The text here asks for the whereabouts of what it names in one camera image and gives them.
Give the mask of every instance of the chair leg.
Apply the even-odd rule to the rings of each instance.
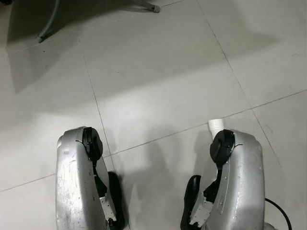
[[[48,22],[46,23],[45,27],[42,29],[42,31],[39,33],[39,35],[37,36],[38,38],[38,43],[41,43],[46,34],[50,31],[50,28],[52,26],[52,23],[57,15],[57,12],[58,12],[58,9],[59,9],[59,4],[61,2],[61,0],[55,0],[55,4],[54,4],[54,7],[53,7],[53,11],[52,11],[52,14],[48,20]]]
[[[140,5],[140,6],[145,7],[146,9],[148,9],[150,11],[155,12],[155,13],[158,13],[160,11],[160,7],[159,6],[150,4],[149,2],[146,2],[144,0],[132,0],[132,1],[134,3]]]

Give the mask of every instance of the white plastic fitting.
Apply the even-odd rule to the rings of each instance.
[[[208,121],[209,130],[212,134],[212,139],[215,138],[215,135],[225,129],[223,119],[212,119]]]

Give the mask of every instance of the black cable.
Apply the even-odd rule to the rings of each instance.
[[[286,219],[287,224],[288,224],[288,229],[292,230],[292,226],[291,226],[290,220],[289,220],[287,214],[284,212],[284,210],[281,207],[279,207],[278,204],[276,204],[275,202],[271,201],[268,198],[265,198],[265,201],[267,201],[267,202],[271,203],[272,205],[274,205],[275,207],[277,207],[277,209],[283,214],[284,218]]]

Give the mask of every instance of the silver metal casing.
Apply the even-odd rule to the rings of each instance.
[[[107,229],[107,221],[94,182],[93,163],[82,144],[84,128],[66,131],[58,141],[57,230]]]
[[[233,130],[235,147],[223,166],[220,187],[202,230],[263,230],[262,148],[254,136]]]

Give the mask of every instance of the tile grout line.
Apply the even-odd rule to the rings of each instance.
[[[245,110],[242,110],[242,111],[239,111],[239,112],[230,114],[230,115],[223,116],[223,117],[221,117],[221,119],[224,119],[224,118],[227,118],[227,117],[230,117],[230,116],[234,116],[234,115],[237,115],[237,114],[246,112],[246,111],[248,111],[248,110],[251,110],[251,111],[254,113],[254,116],[255,116],[255,118],[257,119],[257,121],[258,121],[258,123],[259,123],[259,125],[260,125],[260,127],[261,127],[261,129],[262,129],[262,126],[261,126],[261,124],[260,124],[260,122],[259,122],[257,116],[255,115],[255,112],[254,112],[253,109],[258,108],[258,107],[261,107],[261,106],[266,105],[266,104],[270,104],[270,103],[276,102],[276,101],[278,101],[278,100],[285,99],[285,98],[287,98],[287,97],[291,97],[291,96],[293,96],[293,95],[296,95],[296,94],[299,94],[299,93],[305,92],[305,91],[307,91],[307,90],[303,90],[303,91],[300,91],[300,92],[296,92],[296,93],[290,94],[290,95],[288,95],[288,96],[285,96],[285,97],[282,97],[282,98],[279,98],[279,99],[276,99],[276,100],[273,100],[273,101],[270,101],[270,102],[266,102],[266,103],[261,104],[261,105],[257,105],[257,106],[255,106],[255,107],[251,107],[251,108],[249,108],[249,109],[245,109]],[[178,133],[181,133],[181,132],[184,132],[184,131],[188,131],[188,130],[193,129],[193,128],[197,128],[197,127],[203,126],[203,125],[205,125],[205,124],[207,124],[207,123],[208,123],[208,122],[202,123],[202,124],[199,124],[199,125],[196,125],[196,126],[192,126],[192,127],[190,127],[190,128],[186,128],[186,129],[180,130],[180,131],[178,131],[178,132],[175,132],[175,133],[172,133],[172,134],[169,134],[169,135],[166,135],[166,136],[163,136],[163,137],[154,139],[154,140],[150,140],[150,141],[147,141],[147,142],[145,142],[145,143],[142,143],[142,144],[139,144],[139,145],[136,145],[136,146],[133,146],[133,147],[130,147],[130,148],[127,148],[127,149],[124,149],[124,150],[121,150],[121,151],[112,153],[112,154],[110,153],[110,155],[113,156],[113,155],[116,155],[116,154],[118,154],[118,153],[121,153],[121,152],[124,152],[124,151],[127,151],[127,150],[131,150],[131,149],[133,149],[133,148],[136,148],[136,147],[139,147],[139,146],[142,146],[142,145],[149,144],[149,143],[154,142],[154,141],[156,141],[156,140],[160,140],[160,139],[163,139],[163,138],[167,138],[167,137],[170,137],[170,136],[172,136],[172,135],[175,135],[175,134],[178,134]]]
[[[208,20],[207,17],[206,17],[205,12],[204,12],[204,11],[202,10],[202,8],[201,8],[201,5],[200,5],[199,1],[196,0],[196,2],[197,2],[197,4],[198,4],[198,6],[199,6],[199,8],[200,8],[200,10],[201,10],[201,12],[202,12],[204,18],[206,19],[206,21],[207,21],[207,23],[208,23],[208,25],[209,25],[209,27],[210,27],[210,29],[211,29],[211,31],[212,31],[212,33],[213,33],[215,39],[216,39],[216,41],[217,41],[217,43],[218,43],[218,45],[219,45],[219,47],[220,47],[220,49],[221,49],[221,51],[222,51],[222,53],[223,53],[223,55],[224,55],[224,57],[225,57],[225,59],[226,59],[228,65],[229,65],[229,67],[230,67],[230,69],[231,69],[231,71],[232,71],[232,73],[233,73],[233,75],[234,75],[234,77],[235,77],[237,83],[239,84],[242,93],[244,94],[244,96],[245,96],[245,98],[246,98],[246,100],[247,100],[247,102],[248,102],[248,104],[249,104],[250,109],[251,109],[251,108],[252,108],[251,103],[250,103],[250,101],[248,100],[248,98],[247,98],[247,96],[246,96],[246,94],[245,94],[245,92],[244,92],[244,90],[243,90],[243,88],[242,88],[242,85],[240,84],[238,78],[236,77],[236,74],[235,74],[235,72],[234,72],[234,69],[233,69],[232,66],[230,65],[230,62],[229,62],[229,60],[228,60],[228,58],[227,58],[226,53],[224,52],[224,50],[223,50],[223,48],[222,48],[222,46],[221,46],[221,43],[220,43],[219,40],[217,39],[217,37],[216,37],[216,35],[215,35],[215,33],[214,33],[212,27],[211,27],[211,24],[210,24],[209,20]]]
[[[263,104],[260,104],[260,105],[256,105],[256,106],[252,107],[252,109],[255,109],[255,108],[261,107],[261,106],[266,105],[266,104],[270,104],[270,103],[272,103],[272,102],[276,102],[276,101],[279,101],[279,100],[285,99],[285,98],[287,98],[287,97],[294,96],[294,95],[296,95],[296,94],[299,94],[299,93],[301,93],[301,92],[305,92],[305,91],[307,91],[307,90],[302,90],[302,91],[299,91],[299,92],[295,92],[295,93],[292,93],[292,94],[287,95],[287,96],[285,96],[285,97],[281,97],[281,98],[278,98],[278,99],[275,99],[275,100],[272,100],[272,101],[269,101],[269,102],[266,102],[266,103],[263,103]]]
[[[179,1],[175,1],[175,2],[172,2],[170,4],[167,4],[167,5],[164,5],[164,6],[161,6],[161,8],[165,7],[165,6],[170,6],[170,5],[173,5],[173,4],[176,4],[176,3],[179,3],[179,2],[182,2],[184,0],[179,0]]]
[[[47,178],[47,177],[54,176],[54,175],[55,175],[55,173],[53,173],[53,174],[51,174],[51,175],[48,175],[48,176],[44,176],[44,177],[38,178],[38,179],[35,179],[35,180],[32,180],[32,181],[28,181],[28,182],[23,183],[23,184],[19,184],[19,185],[13,186],[13,187],[11,187],[11,188],[6,188],[6,189],[4,189],[4,190],[1,190],[0,193],[1,193],[1,192],[8,191],[8,190],[11,190],[11,189],[14,189],[14,188],[17,188],[17,187],[20,187],[20,186],[23,186],[23,185],[26,185],[26,184],[29,184],[29,183],[32,183],[32,182],[35,182],[35,181],[39,181],[39,180],[45,179],[45,178]]]
[[[237,112],[237,113],[234,113],[234,114],[231,114],[231,115],[223,116],[223,117],[221,117],[221,118],[224,119],[224,118],[227,118],[227,117],[230,117],[230,116],[234,116],[234,115],[237,115],[237,114],[246,112],[246,111],[248,111],[248,110],[251,110],[251,109],[245,109],[245,110],[242,110],[242,111],[240,111],[240,112]],[[145,143],[142,143],[142,144],[139,144],[139,145],[130,147],[130,148],[128,148],[128,149],[124,149],[124,150],[121,150],[121,151],[112,153],[111,156],[116,155],[116,154],[121,153],[121,152],[124,152],[124,151],[127,151],[127,150],[134,149],[134,148],[139,147],[139,146],[142,146],[142,145],[149,144],[149,143],[154,142],[154,141],[156,141],[156,140],[160,140],[160,139],[163,139],[163,138],[167,138],[167,137],[170,137],[170,136],[172,136],[172,135],[175,135],[175,134],[178,134],[178,133],[182,133],[182,132],[188,131],[188,130],[193,129],[193,128],[197,128],[197,127],[203,126],[203,125],[205,125],[205,124],[207,124],[207,123],[208,123],[208,122],[202,123],[202,124],[200,124],[200,125],[192,126],[192,127],[190,127],[190,128],[186,128],[186,129],[180,130],[180,131],[178,131],[178,132],[175,132],[175,133],[172,133],[172,134],[169,134],[169,135],[166,135],[166,136],[163,136],[163,137],[154,139],[154,140],[147,141],[147,142],[145,142]]]
[[[73,34],[76,34],[77,32],[72,32],[72,33],[69,33],[69,34],[63,34],[63,35],[59,35],[59,37],[55,37],[55,38],[46,38],[42,43],[36,43],[36,44],[33,44],[33,45],[30,45],[28,47],[24,47],[24,48],[21,48],[21,49],[17,49],[17,50],[14,50],[12,52],[7,52],[7,55],[6,56],[9,56],[9,55],[14,55],[16,53],[19,53],[19,52],[23,52],[27,49],[31,49],[33,47],[37,47],[37,46],[41,46],[43,44],[47,44],[47,43],[50,43],[50,42],[53,42],[53,41],[56,41],[56,40],[60,40],[60,39],[64,39],[68,36],[72,36]]]
[[[277,159],[277,162],[278,162],[279,166],[281,166],[280,161],[279,161],[279,158],[277,157],[277,155],[276,155],[276,153],[275,153],[275,151],[274,151],[274,149],[273,149],[273,147],[272,147],[272,145],[271,145],[271,143],[270,143],[270,141],[269,141],[267,135],[265,134],[265,132],[264,132],[264,130],[263,130],[263,128],[262,128],[262,125],[261,125],[261,123],[260,123],[258,117],[256,116],[255,111],[254,111],[253,108],[252,108],[252,111],[253,111],[253,114],[254,114],[256,120],[258,121],[258,124],[260,125],[260,128],[261,128],[261,130],[262,130],[262,132],[263,132],[263,134],[264,134],[266,140],[268,141],[268,143],[269,143],[269,145],[270,145],[270,148],[272,149],[272,151],[273,151],[273,153],[274,153],[275,158]]]
[[[94,95],[95,102],[96,102],[96,106],[97,106],[97,110],[98,110],[98,113],[99,113],[99,117],[100,117],[102,129],[103,129],[104,135],[105,135],[105,137],[106,137],[106,131],[105,131],[104,124],[103,124],[103,122],[102,122],[102,117],[101,117],[101,114],[100,114],[100,110],[99,110],[99,106],[98,106],[96,94],[95,94],[94,87],[93,87],[93,84],[92,84],[91,75],[90,75],[90,72],[89,72],[89,70],[88,70],[87,63],[86,63],[86,60],[85,60],[85,57],[84,57],[84,56],[83,56],[83,59],[84,59],[84,63],[85,63],[87,75],[88,75],[88,78],[89,78],[89,80],[90,80],[90,84],[91,84],[91,87],[92,87],[92,90],[93,90],[93,95]],[[107,140],[107,137],[106,137],[106,144],[107,144],[107,148],[109,149],[110,156],[111,156],[111,150],[110,150],[110,146],[109,146],[109,142],[108,142],[108,140]]]

